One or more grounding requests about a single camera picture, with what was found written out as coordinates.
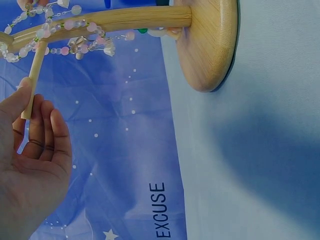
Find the fingernail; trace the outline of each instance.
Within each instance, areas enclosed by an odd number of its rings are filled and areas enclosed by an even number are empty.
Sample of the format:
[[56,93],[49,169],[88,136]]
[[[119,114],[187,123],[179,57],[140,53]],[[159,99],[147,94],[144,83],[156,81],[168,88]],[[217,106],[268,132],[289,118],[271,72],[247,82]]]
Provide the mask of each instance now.
[[29,87],[30,85],[31,85],[31,83],[30,83],[30,78],[24,77],[24,78],[21,80],[18,89],[19,89],[19,88],[22,88],[22,87]]

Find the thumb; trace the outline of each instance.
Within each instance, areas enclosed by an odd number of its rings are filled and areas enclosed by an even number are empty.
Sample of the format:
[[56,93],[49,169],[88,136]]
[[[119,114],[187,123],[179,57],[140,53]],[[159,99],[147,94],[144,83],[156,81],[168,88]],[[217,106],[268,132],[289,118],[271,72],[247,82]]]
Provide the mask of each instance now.
[[28,106],[31,94],[32,86],[30,78],[25,77],[14,94],[0,102],[0,112],[6,114],[13,123]]

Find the blue backdrop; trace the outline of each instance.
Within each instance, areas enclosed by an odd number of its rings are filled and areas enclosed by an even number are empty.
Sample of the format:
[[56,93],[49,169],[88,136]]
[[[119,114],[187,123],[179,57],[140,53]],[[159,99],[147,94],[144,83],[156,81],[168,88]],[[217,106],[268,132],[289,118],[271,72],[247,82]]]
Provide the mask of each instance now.
[[[134,2],[71,0],[70,4],[80,4],[83,13],[155,5]],[[0,6],[4,29],[21,11],[12,0],[1,1]],[[43,22],[43,15],[27,19],[14,32]],[[51,100],[68,124],[73,173],[65,201],[31,240],[187,239],[161,42],[135,33],[134,41],[115,41],[114,57],[103,51],[90,52],[81,61],[74,55],[45,57],[36,92]],[[18,63],[0,60],[1,99],[29,74],[33,56]]]

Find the pink bead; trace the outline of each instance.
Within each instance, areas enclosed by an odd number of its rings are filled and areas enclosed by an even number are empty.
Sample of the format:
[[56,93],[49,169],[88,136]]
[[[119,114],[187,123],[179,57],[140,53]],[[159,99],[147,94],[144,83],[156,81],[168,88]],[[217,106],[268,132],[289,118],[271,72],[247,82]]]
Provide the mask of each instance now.
[[86,54],[87,52],[89,52],[89,50],[88,50],[88,45],[87,44],[83,44],[83,45],[81,45],[81,52],[83,53],[83,54]]
[[128,31],[126,34],[125,34],[125,40],[126,41],[132,41],[135,39],[135,33],[133,31]]
[[43,37],[44,37],[45,39],[47,39],[48,37],[50,37],[50,35],[51,35],[50,31],[47,30],[47,31],[44,32],[44,36],[43,36]]
[[46,47],[44,55],[48,55],[49,51],[50,51],[50,49],[48,47]]
[[61,54],[63,56],[66,56],[69,54],[69,48],[67,46],[64,46],[63,48],[61,48]]
[[92,21],[86,29],[92,33],[97,29],[97,24]]
[[99,44],[99,45],[103,45],[103,44],[106,43],[106,40],[101,36],[97,36],[96,37],[96,43]]
[[71,30],[74,26],[75,26],[75,22],[70,19],[65,21],[65,23],[64,23],[65,30]]

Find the flower charm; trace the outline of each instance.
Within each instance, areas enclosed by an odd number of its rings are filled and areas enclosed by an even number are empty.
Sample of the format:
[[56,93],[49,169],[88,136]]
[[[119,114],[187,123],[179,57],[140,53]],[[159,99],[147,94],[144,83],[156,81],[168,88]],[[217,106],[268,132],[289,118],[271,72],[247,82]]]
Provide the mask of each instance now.
[[57,4],[60,7],[67,9],[69,7],[70,0],[58,0]]

